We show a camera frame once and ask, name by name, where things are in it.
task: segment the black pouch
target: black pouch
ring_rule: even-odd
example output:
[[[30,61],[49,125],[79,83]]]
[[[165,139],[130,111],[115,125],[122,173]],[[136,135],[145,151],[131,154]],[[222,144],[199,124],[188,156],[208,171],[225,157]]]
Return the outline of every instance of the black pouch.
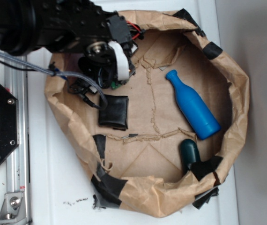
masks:
[[[111,127],[118,130],[128,129],[127,109],[128,96],[105,95],[108,101],[106,109],[99,111],[99,126]]]

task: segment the dark green plastic toy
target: dark green plastic toy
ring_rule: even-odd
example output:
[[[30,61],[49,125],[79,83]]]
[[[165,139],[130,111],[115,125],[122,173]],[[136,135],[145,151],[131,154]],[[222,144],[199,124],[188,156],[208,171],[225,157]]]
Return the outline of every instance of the dark green plastic toy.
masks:
[[[189,164],[200,162],[200,155],[196,143],[191,139],[185,139],[179,147],[181,162],[186,173],[189,169]]]

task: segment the robotic arm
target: robotic arm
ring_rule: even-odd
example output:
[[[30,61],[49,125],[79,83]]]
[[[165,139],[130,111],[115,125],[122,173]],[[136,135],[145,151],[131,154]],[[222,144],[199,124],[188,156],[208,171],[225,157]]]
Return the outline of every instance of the robotic arm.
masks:
[[[101,88],[125,84],[135,73],[133,37],[143,31],[133,27],[89,0],[0,0],[1,50],[15,56],[41,47],[82,53],[80,69]],[[83,95],[89,90],[83,82],[76,90],[78,85]]]

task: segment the red wire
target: red wire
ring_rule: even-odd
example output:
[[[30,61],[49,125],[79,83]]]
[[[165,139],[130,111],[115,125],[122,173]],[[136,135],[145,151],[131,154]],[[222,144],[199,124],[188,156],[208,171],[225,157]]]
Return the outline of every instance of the red wire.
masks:
[[[137,31],[141,31],[134,23],[126,21],[127,23],[129,23],[130,25],[132,25]]]
[[[135,40],[140,35],[141,30],[134,23],[129,22],[129,21],[126,21],[126,22],[132,25],[139,32],[135,36],[133,36],[133,40]]]
[[[139,35],[140,33],[137,33],[135,36],[133,36],[133,40],[135,40]]]

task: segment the blue bottle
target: blue bottle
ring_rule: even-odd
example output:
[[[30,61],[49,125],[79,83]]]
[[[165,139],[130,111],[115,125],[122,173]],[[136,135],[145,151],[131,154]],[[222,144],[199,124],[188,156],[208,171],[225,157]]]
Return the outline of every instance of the blue bottle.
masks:
[[[220,124],[199,94],[193,88],[181,82],[176,70],[167,73],[166,78],[174,86],[176,101],[181,112],[200,139],[204,140],[221,129]]]

